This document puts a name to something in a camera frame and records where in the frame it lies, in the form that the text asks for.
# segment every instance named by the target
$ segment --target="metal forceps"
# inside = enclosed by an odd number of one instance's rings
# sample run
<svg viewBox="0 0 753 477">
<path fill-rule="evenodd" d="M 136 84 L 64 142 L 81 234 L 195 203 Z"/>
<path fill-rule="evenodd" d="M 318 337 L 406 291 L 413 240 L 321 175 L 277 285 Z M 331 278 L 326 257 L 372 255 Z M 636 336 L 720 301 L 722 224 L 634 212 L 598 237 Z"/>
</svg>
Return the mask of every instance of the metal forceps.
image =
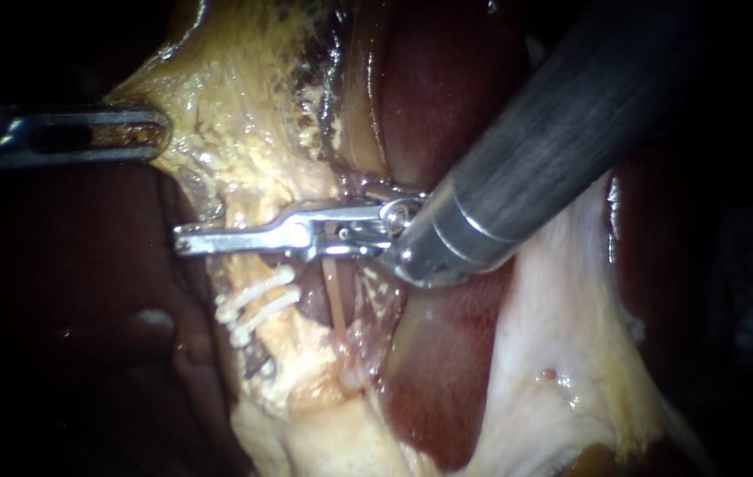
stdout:
<svg viewBox="0 0 753 477">
<path fill-rule="evenodd" d="M 161 154 L 170 134 L 170 119 L 152 108 L 0 106 L 0 171 L 146 162 Z"/>
<path fill-rule="evenodd" d="M 177 227 L 175 250 L 181 256 L 278 253 L 298 261 L 376 257 L 392 245 L 422 203 L 423 198 L 414 196 L 295 202 L 261 227 Z"/>
</svg>

